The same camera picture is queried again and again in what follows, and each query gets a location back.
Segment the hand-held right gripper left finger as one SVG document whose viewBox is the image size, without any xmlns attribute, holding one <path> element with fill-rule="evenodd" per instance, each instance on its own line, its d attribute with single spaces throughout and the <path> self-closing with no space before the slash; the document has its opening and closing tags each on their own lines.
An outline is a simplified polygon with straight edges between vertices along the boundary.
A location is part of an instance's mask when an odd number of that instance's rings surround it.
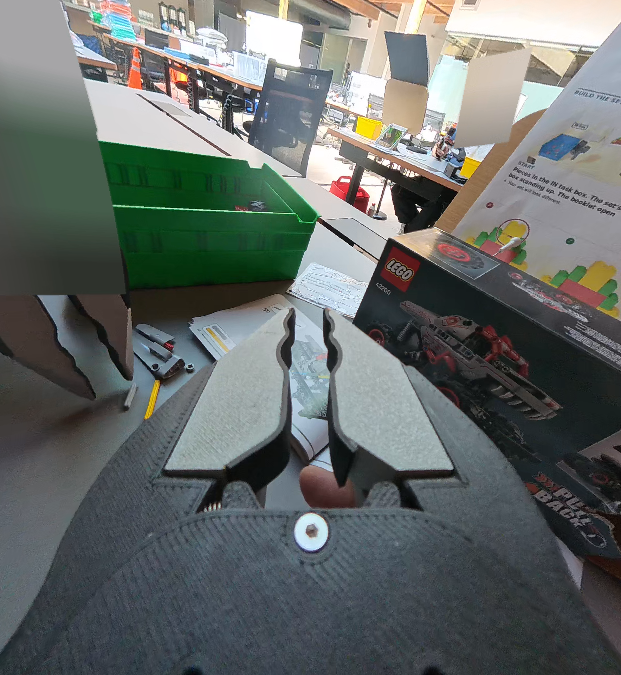
<svg viewBox="0 0 621 675">
<path fill-rule="evenodd" d="M 164 466 L 173 477 L 243 481 L 257 493 L 287 466 L 296 310 L 274 314 L 214 365 Z"/>
</svg>

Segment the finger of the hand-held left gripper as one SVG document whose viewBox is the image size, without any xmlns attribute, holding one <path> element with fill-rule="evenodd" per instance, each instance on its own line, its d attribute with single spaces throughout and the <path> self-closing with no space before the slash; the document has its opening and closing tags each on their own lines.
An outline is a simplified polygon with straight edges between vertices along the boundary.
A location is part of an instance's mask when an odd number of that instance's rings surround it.
<svg viewBox="0 0 621 675">
<path fill-rule="evenodd" d="M 70 294 L 69 300 L 95 326 L 113 365 L 127 381 L 134 378 L 131 308 L 127 294 Z"/>
<path fill-rule="evenodd" d="M 0 353 L 87 400 L 96 393 L 36 295 L 0 295 Z"/>
</svg>

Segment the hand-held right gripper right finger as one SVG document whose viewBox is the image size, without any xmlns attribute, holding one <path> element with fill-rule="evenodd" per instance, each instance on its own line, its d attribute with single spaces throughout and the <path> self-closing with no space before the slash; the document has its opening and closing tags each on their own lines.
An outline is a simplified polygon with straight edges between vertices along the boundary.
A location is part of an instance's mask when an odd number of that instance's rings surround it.
<svg viewBox="0 0 621 675">
<path fill-rule="evenodd" d="M 447 478 L 455 467 L 402 363 L 335 310 L 323 312 L 329 450 L 340 487 Z"/>
</svg>

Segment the green plastic bins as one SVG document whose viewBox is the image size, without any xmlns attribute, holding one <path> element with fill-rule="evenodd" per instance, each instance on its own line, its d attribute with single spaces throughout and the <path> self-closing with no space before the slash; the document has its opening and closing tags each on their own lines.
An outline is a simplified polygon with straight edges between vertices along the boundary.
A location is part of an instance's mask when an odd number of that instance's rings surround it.
<svg viewBox="0 0 621 675">
<path fill-rule="evenodd" d="M 295 277 L 318 214 L 263 165 L 100 141 L 129 287 Z M 251 200 L 267 213 L 238 212 Z"/>
</svg>

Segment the grey lego beam assembly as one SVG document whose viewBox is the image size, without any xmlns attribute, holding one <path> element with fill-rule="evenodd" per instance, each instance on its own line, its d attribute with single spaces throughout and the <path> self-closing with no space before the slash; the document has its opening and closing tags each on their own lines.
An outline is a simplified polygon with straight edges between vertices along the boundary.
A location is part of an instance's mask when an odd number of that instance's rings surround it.
<svg viewBox="0 0 621 675">
<path fill-rule="evenodd" d="M 138 324 L 133 328 L 134 355 L 158 380 L 168 379 L 186 366 L 174 352 L 174 343 L 172 335 L 148 324 Z"/>
</svg>

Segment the lego instruction booklet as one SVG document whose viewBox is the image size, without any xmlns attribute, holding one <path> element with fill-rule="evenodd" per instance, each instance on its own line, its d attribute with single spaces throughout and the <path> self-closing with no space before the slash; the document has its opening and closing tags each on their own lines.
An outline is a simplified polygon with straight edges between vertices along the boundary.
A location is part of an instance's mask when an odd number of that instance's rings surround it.
<svg viewBox="0 0 621 675">
<path fill-rule="evenodd" d="M 239 307 L 194 317 L 189 329 L 212 357 L 220 359 L 274 314 L 290 307 L 288 300 L 274 294 Z M 331 471 L 326 420 L 330 373 L 323 331 L 299 309 L 295 312 L 295 342 L 289 369 L 293 446 L 305 464 Z"/>
</svg>

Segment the lego sticker sheet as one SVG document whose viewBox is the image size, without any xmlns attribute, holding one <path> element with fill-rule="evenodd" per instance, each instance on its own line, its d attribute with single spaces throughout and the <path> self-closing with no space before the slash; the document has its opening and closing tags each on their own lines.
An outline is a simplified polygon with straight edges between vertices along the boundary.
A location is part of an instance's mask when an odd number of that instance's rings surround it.
<svg viewBox="0 0 621 675">
<path fill-rule="evenodd" d="M 287 294 L 320 308 L 331 308 L 353 319 L 368 284 L 318 263 L 309 264 L 293 281 Z"/>
</svg>

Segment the black lego set box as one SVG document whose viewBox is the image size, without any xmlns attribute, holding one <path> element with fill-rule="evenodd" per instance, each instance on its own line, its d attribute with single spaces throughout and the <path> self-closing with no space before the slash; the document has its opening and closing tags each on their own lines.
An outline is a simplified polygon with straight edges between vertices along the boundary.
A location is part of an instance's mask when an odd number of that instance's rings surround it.
<svg viewBox="0 0 621 675">
<path fill-rule="evenodd" d="M 621 322 L 430 229 L 390 239 L 355 325 L 503 452 L 554 533 L 621 580 Z"/>
</svg>

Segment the person's right hand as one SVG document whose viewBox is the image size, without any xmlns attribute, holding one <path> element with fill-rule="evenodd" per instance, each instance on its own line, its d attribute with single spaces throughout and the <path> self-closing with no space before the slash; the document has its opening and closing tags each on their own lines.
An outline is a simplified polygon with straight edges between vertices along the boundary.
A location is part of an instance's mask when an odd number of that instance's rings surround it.
<svg viewBox="0 0 621 675">
<path fill-rule="evenodd" d="M 348 479 L 341 486 L 332 471 L 320 467 L 302 468 L 299 488 L 306 503 L 314 509 L 354 508 L 357 505 L 353 483 Z"/>
</svg>

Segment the brown cardboard backing board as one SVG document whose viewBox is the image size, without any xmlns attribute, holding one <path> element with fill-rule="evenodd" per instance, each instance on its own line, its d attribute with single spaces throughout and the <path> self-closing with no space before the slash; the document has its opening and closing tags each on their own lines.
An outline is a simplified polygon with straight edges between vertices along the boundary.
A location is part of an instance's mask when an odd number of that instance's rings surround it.
<svg viewBox="0 0 621 675">
<path fill-rule="evenodd" d="M 493 146 L 463 188 L 459 190 L 457 197 L 452 200 L 449 207 L 437 220 L 435 224 L 437 229 L 448 233 L 454 231 L 470 207 L 545 111 L 545 109 L 536 111 L 513 124 L 509 140 Z"/>
</svg>

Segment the wooden office desk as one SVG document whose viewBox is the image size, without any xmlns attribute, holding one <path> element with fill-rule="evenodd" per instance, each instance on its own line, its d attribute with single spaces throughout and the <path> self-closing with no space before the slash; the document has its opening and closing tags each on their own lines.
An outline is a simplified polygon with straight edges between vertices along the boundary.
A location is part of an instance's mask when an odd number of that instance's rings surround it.
<svg viewBox="0 0 621 675">
<path fill-rule="evenodd" d="M 341 141 L 339 155 L 354 164 L 345 198 L 349 205 L 355 203 L 365 171 L 377 174 L 392 184 L 406 186 L 408 190 L 420 195 L 424 194 L 422 186 L 409 182 L 417 175 L 424 176 L 457 192 L 464 186 L 461 182 L 445 175 L 445 162 L 433 159 L 430 155 L 407 153 L 403 144 L 399 144 L 397 152 L 390 153 L 383 148 L 376 147 L 373 141 L 362 138 L 353 131 L 336 128 L 331 129 L 330 133 Z"/>
</svg>

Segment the black mesh office chair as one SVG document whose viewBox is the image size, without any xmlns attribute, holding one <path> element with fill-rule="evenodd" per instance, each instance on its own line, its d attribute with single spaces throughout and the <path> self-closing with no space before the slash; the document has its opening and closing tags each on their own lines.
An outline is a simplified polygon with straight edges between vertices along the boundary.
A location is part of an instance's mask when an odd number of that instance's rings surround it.
<svg viewBox="0 0 621 675">
<path fill-rule="evenodd" d="M 248 143 L 305 178 L 332 77 L 268 60 Z"/>
</svg>

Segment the long wooden desk row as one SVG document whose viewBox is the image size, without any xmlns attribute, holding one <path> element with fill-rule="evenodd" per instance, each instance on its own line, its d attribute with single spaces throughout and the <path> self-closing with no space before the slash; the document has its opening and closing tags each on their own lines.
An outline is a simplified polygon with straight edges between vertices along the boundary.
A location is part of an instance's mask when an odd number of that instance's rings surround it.
<svg viewBox="0 0 621 675">
<path fill-rule="evenodd" d="M 212 86 L 215 90 L 222 91 L 222 113 L 219 123 L 223 130 L 235 134 L 240 139 L 244 138 L 245 132 L 239 131 L 239 128 L 234 123 L 234 101 L 239 99 L 255 102 L 263 90 L 263 84 L 237 78 L 232 72 L 223 67 L 199 63 L 192 60 L 191 57 L 186 59 L 178 56 L 174 51 L 168 52 L 166 49 L 157 49 L 152 46 L 141 45 L 138 42 L 133 43 L 129 40 L 116 38 L 107 32 L 100 31 L 98 39 L 107 53 L 112 50 L 113 45 L 125 49 L 128 53 L 131 53 L 131 50 L 136 47 L 140 51 L 142 59 L 152 56 L 161 61 L 163 63 L 165 93 L 168 97 L 171 97 L 171 70 L 177 70 L 186 74 L 189 80 L 190 108 L 198 114 L 201 112 L 198 82 L 202 82 L 205 86 Z"/>
</svg>

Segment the stack of coloured trays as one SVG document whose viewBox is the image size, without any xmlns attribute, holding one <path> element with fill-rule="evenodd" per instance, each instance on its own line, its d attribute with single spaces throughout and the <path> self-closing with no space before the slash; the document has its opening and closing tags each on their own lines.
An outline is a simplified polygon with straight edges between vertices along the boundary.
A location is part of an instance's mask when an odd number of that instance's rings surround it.
<svg viewBox="0 0 621 675">
<path fill-rule="evenodd" d="M 102 22 L 111 30 L 114 38 L 130 43 L 136 42 L 136 33 L 131 23 L 131 6 L 128 1 L 102 1 Z"/>
</svg>

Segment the white task instruction poster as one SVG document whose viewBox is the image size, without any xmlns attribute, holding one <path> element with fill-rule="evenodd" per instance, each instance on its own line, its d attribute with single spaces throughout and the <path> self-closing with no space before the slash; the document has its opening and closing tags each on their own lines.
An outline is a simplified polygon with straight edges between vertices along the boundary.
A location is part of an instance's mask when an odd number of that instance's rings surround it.
<svg viewBox="0 0 621 675">
<path fill-rule="evenodd" d="M 453 235 L 621 321 L 621 23 Z"/>
</svg>

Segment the tan board panel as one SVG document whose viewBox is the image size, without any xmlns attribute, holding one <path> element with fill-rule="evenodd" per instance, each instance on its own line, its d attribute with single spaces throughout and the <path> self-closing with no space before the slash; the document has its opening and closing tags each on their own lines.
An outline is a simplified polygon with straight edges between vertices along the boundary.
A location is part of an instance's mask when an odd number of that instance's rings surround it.
<svg viewBox="0 0 621 675">
<path fill-rule="evenodd" d="M 428 89 L 390 78 L 384 90 L 382 124 L 395 124 L 406 128 L 407 133 L 416 136 L 422 130 L 428 102 Z"/>
</svg>

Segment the bright white board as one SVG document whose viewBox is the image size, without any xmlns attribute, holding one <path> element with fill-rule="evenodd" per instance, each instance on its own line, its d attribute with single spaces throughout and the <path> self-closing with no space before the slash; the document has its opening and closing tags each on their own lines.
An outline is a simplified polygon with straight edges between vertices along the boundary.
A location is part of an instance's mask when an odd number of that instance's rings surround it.
<svg viewBox="0 0 621 675">
<path fill-rule="evenodd" d="M 283 65 L 300 66 L 303 26 L 247 10 L 245 50 Z"/>
</svg>

